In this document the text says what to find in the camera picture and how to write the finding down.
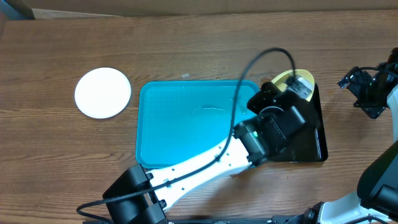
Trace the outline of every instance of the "white plate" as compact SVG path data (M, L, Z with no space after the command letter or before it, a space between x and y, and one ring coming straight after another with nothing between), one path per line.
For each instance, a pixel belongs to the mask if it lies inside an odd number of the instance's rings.
M131 86L127 77L113 68L97 68L77 83L75 102L85 115L104 119L120 113L129 103Z

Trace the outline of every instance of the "wood grain surface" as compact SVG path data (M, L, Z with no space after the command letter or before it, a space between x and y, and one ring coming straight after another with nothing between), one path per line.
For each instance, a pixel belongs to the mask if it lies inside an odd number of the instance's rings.
M136 164L145 83L235 79L269 47L289 50L314 75L328 160L266 164L220 179L167 215L297 214L356 190L365 168L392 144L391 113L369 119L336 83L355 65L386 61L398 46L397 21L398 11L8 21L0 42L0 223L81 223L76 207L101 198ZM117 68L132 85L129 106L113 119L88 118L75 106L78 80L98 67ZM260 85L288 69L275 53L248 79ZM107 214L105 207L89 211Z

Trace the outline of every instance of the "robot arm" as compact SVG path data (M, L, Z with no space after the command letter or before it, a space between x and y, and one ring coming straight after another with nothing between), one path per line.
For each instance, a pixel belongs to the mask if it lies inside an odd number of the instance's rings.
M149 193L152 205L146 202L143 195L107 203L113 222L163 223L164 212L178 200L220 176L237 174L267 161L322 160L318 111L312 102L297 94L296 91L300 90L308 92L308 88L299 83L294 85L294 90L286 91L280 91L273 83L265 83L262 91L248 103L248 108L257 116L234 127L230 144L218 161L201 172ZM223 140L187 161L163 169L145 173L141 165L131 167L103 197L131 194L175 180L209 164L220 155L225 144L226 140Z

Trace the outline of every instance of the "yellow object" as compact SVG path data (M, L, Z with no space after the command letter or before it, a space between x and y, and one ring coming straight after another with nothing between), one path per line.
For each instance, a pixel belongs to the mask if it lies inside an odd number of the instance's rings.
M285 91L286 90L286 79L290 76L293 75L293 70L289 70L286 72L282 72L278 76L276 76L271 82L280 90L280 91ZM315 80L313 79L312 74L304 69L296 69L296 75L304 78L309 84L311 84L311 94L307 97L307 101L310 101L312 98L312 93L315 88Z

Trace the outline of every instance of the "blue tray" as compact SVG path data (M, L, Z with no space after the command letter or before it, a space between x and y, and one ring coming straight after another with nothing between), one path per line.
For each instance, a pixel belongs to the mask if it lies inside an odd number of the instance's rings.
M139 96L136 159L148 169L178 164L227 137L237 80L156 81ZM246 108L259 87L242 82L235 124L255 116Z

